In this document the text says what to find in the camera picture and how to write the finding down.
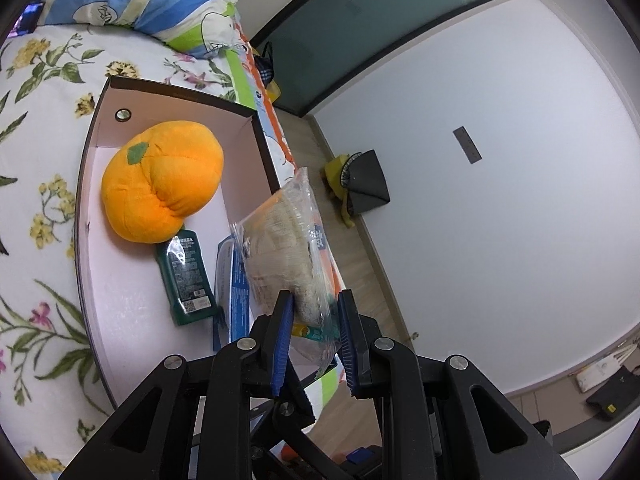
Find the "blue packaging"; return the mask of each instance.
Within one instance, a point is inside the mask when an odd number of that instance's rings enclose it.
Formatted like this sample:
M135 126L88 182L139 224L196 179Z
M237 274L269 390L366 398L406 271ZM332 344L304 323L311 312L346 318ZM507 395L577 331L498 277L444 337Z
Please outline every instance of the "blue packaging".
M249 335L249 282L242 257L232 235L218 245L216 261L215 298L224 311L224 318L216 320L213 331L215 352L224 345Z

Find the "white box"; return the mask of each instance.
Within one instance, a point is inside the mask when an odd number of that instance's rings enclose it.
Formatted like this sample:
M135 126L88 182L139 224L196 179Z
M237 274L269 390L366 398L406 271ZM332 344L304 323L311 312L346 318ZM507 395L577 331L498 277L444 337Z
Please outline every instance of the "white box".
M116 120L121 108L130 111L126 122ZM102 174L118 149L147 128L174 120L204 124L225 154L220 188L185 222L198 234L212 286L218 244L229 236L230 222L247 216L280 187L254 110L157 82L125 77L107 81L82 153L75 240L87 333L115 406L167 355L193 360L213 354L211 320L174 324L154 247L120 238L100 198ZM296 369L301 376L314 370L311 365Z

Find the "floor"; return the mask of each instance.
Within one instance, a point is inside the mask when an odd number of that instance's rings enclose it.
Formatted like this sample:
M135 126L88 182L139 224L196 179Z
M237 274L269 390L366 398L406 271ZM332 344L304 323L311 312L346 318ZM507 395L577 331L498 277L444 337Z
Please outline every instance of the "floor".
M624 363L629 371L640 365L640 350ZM511 403L529 422L549 420L553 434L561 433L596 415L597 410L585 400L604 384L582 393L573 376L564 377L528 394L511 397Z
M320 169L327 161L309 123L280 110L276 114L296 163L309 170L329 246L345 285L353 291L359 312L375 318L383 335L399 340L398 329L360 235L355 228L349 229L344 225L320 179ZM329 456L348 453L360 446L380 444L373 402L353 399L346 384L341 383L310 436Z

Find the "barcode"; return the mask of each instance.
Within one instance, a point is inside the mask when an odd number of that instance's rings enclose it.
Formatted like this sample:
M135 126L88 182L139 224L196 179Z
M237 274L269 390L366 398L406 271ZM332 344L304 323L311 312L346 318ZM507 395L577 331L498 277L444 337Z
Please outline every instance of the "barcode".
M211 302L209 301L209 298L205 296L204 298L197 298L196 300L185 301L183 305L184 305L184 311L187 314L192 314L197 310L201 310L203 308L207 308L211 306Z

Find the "orange plush toy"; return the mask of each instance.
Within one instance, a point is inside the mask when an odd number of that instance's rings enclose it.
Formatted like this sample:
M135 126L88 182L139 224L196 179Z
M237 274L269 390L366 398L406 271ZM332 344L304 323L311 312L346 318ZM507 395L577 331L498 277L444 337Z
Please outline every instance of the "orange plush toy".
M212 199L223 162L216 137L199 123L169 121L136 135L102 176L111 227L131 242L169 240Z

